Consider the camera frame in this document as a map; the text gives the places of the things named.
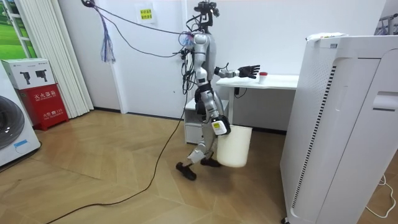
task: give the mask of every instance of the white drawer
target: white drawer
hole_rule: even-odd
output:
[[[185,141],[187,143],[198,144],[201,141],[201,127],[198,126],[185,126]]]

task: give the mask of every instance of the white bucket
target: white bucket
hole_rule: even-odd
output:
[[[217,161],[228,167],[244,167],[248,160],[252,128],[231,125],[231,132],[218,136]]]

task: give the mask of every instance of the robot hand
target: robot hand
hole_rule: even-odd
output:
[[[249,77],[249,78],[256,78],[257,73],[260,70],[260,65],[253,65],[253,66],[245,66],[238,68],[239,70],[239,77]]]

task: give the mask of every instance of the green picture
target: green picture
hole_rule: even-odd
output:
[[[12,13],[18,14],[14,1],[9,0]],[[25,26],[20,18],[12,18],[15,20],[21,35],[28,37]],[[25,41],[29,48],[31,57],[36,57],[32,43]],[[26,58],[21,42],[18,39],[16,30],[14,29],[11,18],[8,16],[4,3],[0,1],[0,59],[19,59]]]

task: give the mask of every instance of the yellow label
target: yellow label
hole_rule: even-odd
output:
[[[142,9],[141,19],[152,19],[152,11],[150,9]]]

